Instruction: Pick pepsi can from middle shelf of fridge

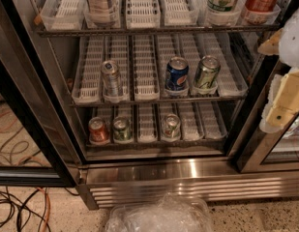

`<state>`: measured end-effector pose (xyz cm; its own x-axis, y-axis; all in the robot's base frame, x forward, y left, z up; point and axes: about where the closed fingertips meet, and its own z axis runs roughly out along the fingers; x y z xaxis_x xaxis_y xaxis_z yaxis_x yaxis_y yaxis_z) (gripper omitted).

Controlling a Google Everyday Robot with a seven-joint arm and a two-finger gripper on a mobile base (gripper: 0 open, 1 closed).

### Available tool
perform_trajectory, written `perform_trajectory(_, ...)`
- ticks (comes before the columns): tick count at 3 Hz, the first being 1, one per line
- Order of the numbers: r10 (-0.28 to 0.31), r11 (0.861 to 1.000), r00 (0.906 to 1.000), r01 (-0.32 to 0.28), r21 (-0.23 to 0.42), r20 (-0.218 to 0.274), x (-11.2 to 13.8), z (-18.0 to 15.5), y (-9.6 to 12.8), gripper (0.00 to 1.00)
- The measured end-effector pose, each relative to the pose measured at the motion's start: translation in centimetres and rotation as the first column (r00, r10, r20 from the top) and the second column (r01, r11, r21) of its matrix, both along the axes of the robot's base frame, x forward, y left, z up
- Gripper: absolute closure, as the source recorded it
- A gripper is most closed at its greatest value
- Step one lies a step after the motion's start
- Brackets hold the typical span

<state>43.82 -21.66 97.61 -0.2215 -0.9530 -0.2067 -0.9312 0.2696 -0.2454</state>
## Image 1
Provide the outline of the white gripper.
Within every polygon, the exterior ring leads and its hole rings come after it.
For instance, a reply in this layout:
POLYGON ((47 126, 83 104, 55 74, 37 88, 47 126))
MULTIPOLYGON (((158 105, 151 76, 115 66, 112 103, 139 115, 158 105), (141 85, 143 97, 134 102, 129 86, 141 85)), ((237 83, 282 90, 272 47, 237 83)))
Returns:
POLYGON ((279 54, 281 62, 291 66, 287 74, 274 75, 259 123, 263 132, 275 133, 299 112, 299 8, 257 52, 266 56, 279 54))

